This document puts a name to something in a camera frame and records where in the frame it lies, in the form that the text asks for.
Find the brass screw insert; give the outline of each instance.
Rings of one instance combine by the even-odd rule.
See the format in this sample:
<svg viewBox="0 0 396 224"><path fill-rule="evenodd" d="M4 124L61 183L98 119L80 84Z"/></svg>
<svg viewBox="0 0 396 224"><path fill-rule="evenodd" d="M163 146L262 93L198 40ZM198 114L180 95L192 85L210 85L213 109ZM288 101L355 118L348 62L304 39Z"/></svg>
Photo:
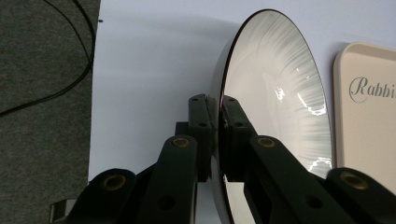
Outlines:
<svg viewBox="0 0 396 224"><path fill-rule="evenodd" d="M341 180L354 189L367 189L369 184L358 175L350 172L343 172L340 174Z"/></svg>
<svg viewBox="0 0 396 224"><path fill-rule="evenodd" d="M176 147L187 147L190 144L190 141L187 138L175 138L172 141L172 144Z"/></svg>
<svg viewBox="0 0 396 224"><path fill-rule="evenodd" d="M275 142L269 138L259 138L259 140L257 142L260 145L262 145L263 147L274 147L275 146Z"/></svg>

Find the table surface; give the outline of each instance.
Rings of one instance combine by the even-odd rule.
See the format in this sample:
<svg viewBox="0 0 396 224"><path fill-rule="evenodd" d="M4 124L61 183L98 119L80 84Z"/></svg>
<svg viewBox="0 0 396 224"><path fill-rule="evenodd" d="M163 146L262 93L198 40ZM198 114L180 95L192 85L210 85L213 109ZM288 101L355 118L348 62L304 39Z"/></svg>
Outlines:
<svg viewBox="0 0 396 224"><path fill-rule="evenodd" d="M396 1L101 1L92 86L89 180L153 164L188 99L208 93L219 55L254 12L272 8L300 29L316 61L331 129L332 65L352 42L396 49ZM219 223L200 184L197 223Z"/></svg>

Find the screw hole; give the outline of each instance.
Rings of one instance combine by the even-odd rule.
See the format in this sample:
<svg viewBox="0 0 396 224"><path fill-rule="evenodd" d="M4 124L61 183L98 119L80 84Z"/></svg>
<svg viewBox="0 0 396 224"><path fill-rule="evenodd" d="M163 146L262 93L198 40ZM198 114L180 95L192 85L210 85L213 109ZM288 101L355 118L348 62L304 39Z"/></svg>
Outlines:
<svg viewBox="0 0 396 224"><path fill-rule="evenodd" d="M176 204L176 201L171 196L164 196L164 197L161 197L160 200L158 200L158 206L162 210L169 210L169 209L173 208L175 206L175 204Z"/></svg>

